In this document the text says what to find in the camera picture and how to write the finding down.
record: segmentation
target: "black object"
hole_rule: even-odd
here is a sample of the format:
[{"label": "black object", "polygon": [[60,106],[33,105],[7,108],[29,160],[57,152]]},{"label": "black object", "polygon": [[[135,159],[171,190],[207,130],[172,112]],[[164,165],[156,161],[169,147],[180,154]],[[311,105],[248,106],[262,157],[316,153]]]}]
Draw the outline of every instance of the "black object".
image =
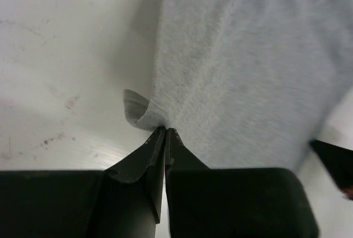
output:
[{"label": "black object", "polygon": [[2,237],[154,237],[164,167],[172,238],[318,237],[292,172],[209,169],[164,128],[106,171],[0,172]]},{"label": "black object", "polygon": [[315,238],[297,177],[286,169],[209,169],[168,130],[165,181],[172,238]]},{"label": "black object", "polygon": [[310,142],[337,187],[353,200],[353,151],[319,140]]},{"label": "black object", "polygon": [[0,172],[1,237],[154,237],[164,135],[106,171]]}]

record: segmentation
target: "gray fabric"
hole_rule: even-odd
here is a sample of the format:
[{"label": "gray fabric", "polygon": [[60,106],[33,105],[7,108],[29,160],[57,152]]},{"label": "gray fabric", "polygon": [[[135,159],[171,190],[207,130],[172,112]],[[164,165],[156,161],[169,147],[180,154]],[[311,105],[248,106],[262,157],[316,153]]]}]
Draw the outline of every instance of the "gray fabric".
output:
[{"label": "gray fabric", "polygon": [[295,169],[353,84],[353,0],[163,0],[138,128],[174,127],[211,167]]}]

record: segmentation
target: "dark stain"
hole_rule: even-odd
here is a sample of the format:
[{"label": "dark stain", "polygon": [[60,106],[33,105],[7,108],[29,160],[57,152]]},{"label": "dark stain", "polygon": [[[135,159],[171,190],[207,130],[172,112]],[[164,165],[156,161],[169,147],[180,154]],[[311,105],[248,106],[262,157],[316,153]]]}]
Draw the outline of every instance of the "dark stain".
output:
[{"label": "dark stain", "polygon": [[23,23],[19,23],[19,22],[12,21],[12,20],[0,20],[0,24],[3,26],[7,26],[7,27],[12,26],[12,27],[16,27],[17,29],[20,29],[20,30],[26,30],[36,36],[43,37],[43,35],[41,35],[35,31],[36,27],[28,27],[27,25],[25,25]]},{"label": "dark stain", "polygon": [[44,140],[43,143],[40,144],[42,148],[44,148],[45,145],[49,145],[50,142],[54,142],[55,140],[62,140],[65,137],[65,133],[61,132],[57,136],[51,137],[47,140]]},{"label": "dark stain", "polygon": [[7,153],[1,153],[1,159],[7,161],[12,159],[11,137],[9,137],[9,146]]},{"label": "dark stain", "polygon": [[64,97],[64,93],[60,90],[58,90],[55,86],[53,85],[47,85],[47,88],[49,92],[53,95],[53,97],[57,99],[61,99]]},{"label": "dark stain", "polygon": [[58,138],[59,140],[61,140],[61,139],[64,138],[64,137],[65,137],[65,133],[63,133],[63,132],[59,133],[58,136],[57,136],[57,138]]},{"label": "dark stain", "polygon": [[65,108],[67,108],[69,110],[72,109],[78,99],[79,99],[79,95],[72,97],[72,98],[69,98],[65,103]]},{"label": "dark stain", "polygon": [[15,57],[15,59],[12,60],[12,62],[13,62],[13,63],[18,63],[18,62],[20,62],[19,56],[20,56],[20,55],[17,54],[16,57]]}]

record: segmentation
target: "white surface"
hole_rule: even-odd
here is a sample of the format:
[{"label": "white surface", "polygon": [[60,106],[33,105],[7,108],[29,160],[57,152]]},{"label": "white surface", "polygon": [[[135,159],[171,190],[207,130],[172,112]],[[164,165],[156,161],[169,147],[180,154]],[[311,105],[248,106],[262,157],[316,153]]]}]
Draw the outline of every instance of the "white surface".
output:
[{"label": "white surface", "polygon": [[[0,0],[0,169],[105,169],[147,132],[122,91],[149,96],[160,0]],[[323,138],[353,149],[353,95]],[[322,237],[352,237],[342,199],[312,154],[300,178]],[[168,236],[167,206],[156,237]]]}]

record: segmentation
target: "gray sweatshirt fabric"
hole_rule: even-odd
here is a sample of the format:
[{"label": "gray sweatshirt fabric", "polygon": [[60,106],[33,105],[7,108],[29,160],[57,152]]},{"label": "gray sweatshirt fabric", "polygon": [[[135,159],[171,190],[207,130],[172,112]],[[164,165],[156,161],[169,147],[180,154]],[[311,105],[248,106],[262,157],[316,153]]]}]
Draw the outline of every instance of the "gray sweatshirt fabric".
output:
[{"label": "gray sweatshirt fabric", "polygon": [[174,127],[210,167],[295,170],[353,84],[353,0],[163,0],[137,128]]}]

